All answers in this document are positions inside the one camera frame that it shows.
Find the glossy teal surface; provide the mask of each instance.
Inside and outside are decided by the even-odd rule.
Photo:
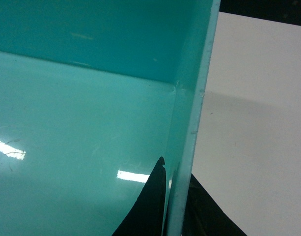
[[[174,99],[170,84],[0,53],[0,233],[110,235],[134,174],[165,155]]]
[[[172,83],[194,5],[0,0],[0,50]]]
[[[160,156],[180,234],[218,9],[0,0],[0,235],[111,235]]]

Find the white surface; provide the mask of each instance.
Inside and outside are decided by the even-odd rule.
[[[248,236],[301,236],[301,27],[219,14],[192,172]]]

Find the teal plastic bin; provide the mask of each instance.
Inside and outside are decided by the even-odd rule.
[[[159,157],[180,235],[219,0],[0,0],[0,236],[110,236]]]

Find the black plastic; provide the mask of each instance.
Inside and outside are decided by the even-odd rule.
[[[161,236],[166,173],[160,157],[139,197],[113,236]]]

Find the dark floor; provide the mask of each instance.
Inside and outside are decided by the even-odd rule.
[[[301,0],[221,0],[220,11],[301,26]]]

